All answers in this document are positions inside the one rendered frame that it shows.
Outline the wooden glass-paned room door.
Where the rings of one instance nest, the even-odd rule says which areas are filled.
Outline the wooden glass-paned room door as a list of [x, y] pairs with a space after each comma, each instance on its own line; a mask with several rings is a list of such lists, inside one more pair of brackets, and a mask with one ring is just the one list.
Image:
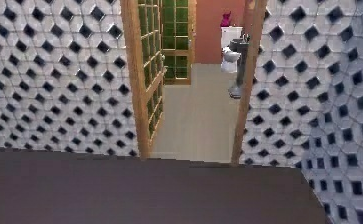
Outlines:
[[149, 146], [152, 147], [163, 114], [163, 86], [166, 68], [161, 46], [162, 0], [138, 0]]

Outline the grey pedestal sink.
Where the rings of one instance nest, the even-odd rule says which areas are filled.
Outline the grey pedestal sink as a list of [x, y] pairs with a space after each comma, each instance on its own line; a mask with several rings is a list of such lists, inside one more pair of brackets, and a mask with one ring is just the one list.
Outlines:
[[232, 39], [229, 44], [231, 51], [239, 53], [240, 57], [237, 60], [237, 76], [235, 83], [228, 89], [229, 96], [234, 99], [239, 99], [242, 94], [242, 86], [244, 82], [244, 73], [248, 47], [250, 44], [250, 35], [242, 34], [240, 38]]

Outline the magenta bottle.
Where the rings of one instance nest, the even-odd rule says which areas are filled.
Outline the magenta bottle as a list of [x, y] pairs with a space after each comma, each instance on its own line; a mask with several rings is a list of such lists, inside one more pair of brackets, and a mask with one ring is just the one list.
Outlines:
[[231, 12], [226, 12], [222, 15], [220, 26], [229, 27], [230, 25], [231, 25]]

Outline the wooden green-glass room door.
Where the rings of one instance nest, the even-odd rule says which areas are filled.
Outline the wooden green-glass room door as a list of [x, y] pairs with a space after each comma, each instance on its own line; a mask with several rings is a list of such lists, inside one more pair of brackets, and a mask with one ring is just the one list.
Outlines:
[[196, 0], [163, 0], [162, 53], [167, 85], [190, 85], [194, 62]]

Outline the white toilet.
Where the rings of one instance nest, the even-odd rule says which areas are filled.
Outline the white toilet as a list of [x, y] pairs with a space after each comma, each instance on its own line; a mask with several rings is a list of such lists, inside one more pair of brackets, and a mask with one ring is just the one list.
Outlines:
[[240, 59], [240, 53], [230, 48], [233, 39], [237, 39], [241, 35], [242, 28], [229, 26], [221, 28], [221, 50], [222, 62], [221, 70], [224, 73], [236, 73], [237, 61]]

